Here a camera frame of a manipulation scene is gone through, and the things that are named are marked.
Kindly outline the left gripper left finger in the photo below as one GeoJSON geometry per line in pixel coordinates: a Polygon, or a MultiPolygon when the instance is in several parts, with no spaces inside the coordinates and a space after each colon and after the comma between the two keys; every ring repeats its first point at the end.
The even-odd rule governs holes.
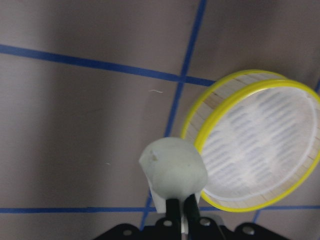
{"type": "Polygon", "coordinates": [[[165,204],[166,220],[164,222],[164,226],[168,240],[180,240],[182,238],[180,202],[178,199],[167,199],[165,204]]]}

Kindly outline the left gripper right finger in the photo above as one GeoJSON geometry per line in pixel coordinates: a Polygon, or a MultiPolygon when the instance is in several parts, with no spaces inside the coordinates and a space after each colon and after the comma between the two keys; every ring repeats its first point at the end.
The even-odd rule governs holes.
{"type": "Polygon", "coordinates": [[[187,239],[199,240],[200,211],[195,194],[191,194],[184,201],[183,213],[187,221],[187,239]]]}

